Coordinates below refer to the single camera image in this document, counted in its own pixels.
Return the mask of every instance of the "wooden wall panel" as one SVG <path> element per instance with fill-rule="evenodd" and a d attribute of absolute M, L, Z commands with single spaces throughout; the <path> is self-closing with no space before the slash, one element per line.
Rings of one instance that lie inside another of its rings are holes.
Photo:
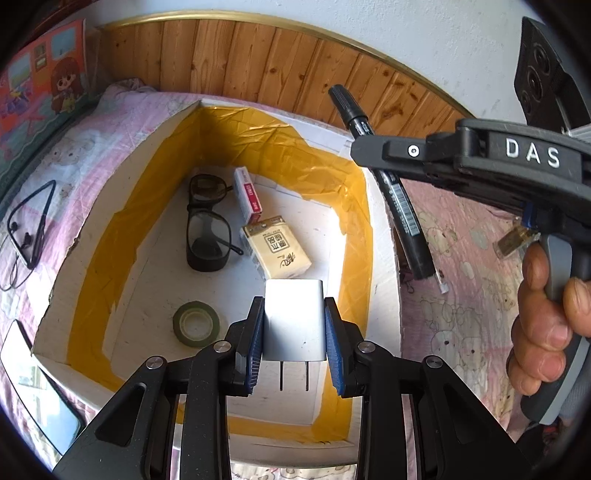
<path fill-rule="evenodd" d="M 278 28 L 257 101 L 292 112 L 318 42 L 309 35 Z"/>
<path fill-rule="evenodd" d="M 452 112 L 447 116 L 447 118 L 443 121 L 440 131 L 442 132 L 455 132 L 456 131 L 456 122 L 460 119 L 464 118 L 457 110 L 452 110 Z"/>
<path fill-rule="evenodd" d="M 452 107 L 437 95 L 427 92 L 413 110 L 406 125 L 400 130 L 403 137 L 424 137 L 437 132 L 445 119 L 451 114 Z"/>
<path fill-rule="evenodd" d="M 101 80 L 104 69 L 99 69 L 100 39 L 101 33 L 98 30 L 86 31 L 86 74 L 88 76 L 91 91 L 100 92 L 108 85 L 102 85 Z"/>
<path fill-rule="evenodd" d="M 197 20 L 164 22 L 160 58 L 160 90 L 188 92 Z"/>
<path fill-rule="evenodd" d="M 106 30 L 99 64 L 111 81 L 258 102 L 344 128 L 328 95 L 342 83 L 379 134 L 453 131 L 463 115 L 365 53 L 313 35 L 229 20 L 150 22 Z"/>
<path fill-rule="evenodd" d="M 335 83 L 345 84 L 360 54 L 341 44 L 321 40 L 295 106 L 295 112 L 328 122 L 335 107 L 328 91 Z"/>
<path fill-rule="evenodd" d="M 256 102 L 275 27 L 238 23 L 223 84 L 223 95 Z"/>
<path fill-rule="evenodd" d="M 135 27 L 110 30 L 100 39 L 100 59 L 113 81 L 137 76 L 134 70 Z"/>
<path fill-rule="evenodd" d="M 193 50 L 189 91 L 221 95 L 236 22 L 200 20 Z"/>
<path fill-rule="evenodd" d="M 160 54 L 164 24 L 150 22 L 135 27 L 134 74 L 146 85 L 160 88 Z"/>
<path fill-rule="evenodd" d="M 427 89 L 406 75 L 396 73 L 384 96 L 370 116 L 370 123 L 380 135 L 398 135 Z"/>

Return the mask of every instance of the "yellow tape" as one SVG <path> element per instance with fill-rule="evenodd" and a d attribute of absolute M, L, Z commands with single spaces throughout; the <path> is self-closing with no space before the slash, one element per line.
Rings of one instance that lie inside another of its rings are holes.
<path fill-rule="evenodd" d="M 181 181 L 200 164 L 246 166 L 332 207 L 347 235 L 339 311 L 365 332 L 372 277 L 372 229 L 363 172 L 354 162 L 310 147 L 297 131 L 252 108 L 197 108 L 160 145 L 125 207 L 103 233 L 80 291 L 68 344 L 68 363 L 116 391 L 124 382 L 102 353 L 112 309 L 121 298 L 136 250 Z M 229 418 L 231 433 L 299 442 L 345 440 L 352 404 L 336 394 L 327 375 L 320 413 L 311 426 Z M 182 421 L 182 409 L 177 421 Z"/>

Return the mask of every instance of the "glasses lens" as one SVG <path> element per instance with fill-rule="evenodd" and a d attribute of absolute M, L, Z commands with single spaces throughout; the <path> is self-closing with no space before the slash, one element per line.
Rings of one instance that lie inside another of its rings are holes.
<path fill-rule="evenodd" d="M 226 183 L 214 175 L 200 174 L 191 179 L 191 198 L 194 202 L 211 202 L 223 199 Z"/>
<path fill-rule="evenodd" d="M 189 216 L 187 241 L 191 252 L 198 258 L 223 258 L 230 250 L 230 228 L 211 212 L 193 212 Z"/>

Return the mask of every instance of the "smartphone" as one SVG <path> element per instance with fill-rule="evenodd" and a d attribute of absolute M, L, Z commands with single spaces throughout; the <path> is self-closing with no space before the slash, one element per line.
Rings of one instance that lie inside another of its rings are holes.
<path fill-rule="evenodd" d="M 19 321 L 10 325 L 0 351 L 2 366 L 29 415 L 64 455 L 85 427 L 82 416 L 56 383 L 38 366 L 31 343 Z"/>

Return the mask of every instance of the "black glasses frame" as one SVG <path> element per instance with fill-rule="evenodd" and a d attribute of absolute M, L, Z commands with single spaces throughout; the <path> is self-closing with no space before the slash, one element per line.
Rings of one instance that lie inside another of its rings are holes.
<path fill-rule="evenodd" d="M 194 193 L 199 191 L 198 182 L 200 180 L 208 180 L 212 183 L 218 184 L 221 188 L 219 189 L 220 195 L 218 197 L 214 197 L 211 199 L 203 200 L 197 199 L 194 196 Z M 189 267 L 194 270 L 201 271 L 201 272 L 214 272 L 217 270 L 221 270 L 226 263 L 228 263 L 228 258 L 230 257 L 230 251 L 236 252 L 238 255 L 244 255 L 244 251 L 237 247 L 236 245 L 232 244 L 232 228 L 228 221 L 218 213 L 213 211 L 214 205 L 220 203 L 227 195 L 229 191 L 233 189 L 233 186 L 228 186 L 226 182 L 216 175 L 210 175 L 207 173 L 200 173 L 195 175 L 191 178 L 189 182 L 189 204 L 187 205 L 187 211 L 189 216 L 187 218 L 187 230 L 186 230 L 186 254 L 187 254 L 187 263 Z M 224 247 L 228 248 L 227 253 L 219 258 L 203 258 L 197 255 L 194 251 L 193 245 L 189 241 L 189 224 L 191 222 L 191 218 L 203 215 L 206 218 L 209 217 L 211 220 L 216 219 L 226 225 L 228 229 L 228 241 L 219 238 L 213 231 L 211 230 L 212 221 L 206 222 L 204 225 L 204 230 L 207 232 L 207 237 L 214 239 L 215 242 L 218 244 L 223 245 Z"/>

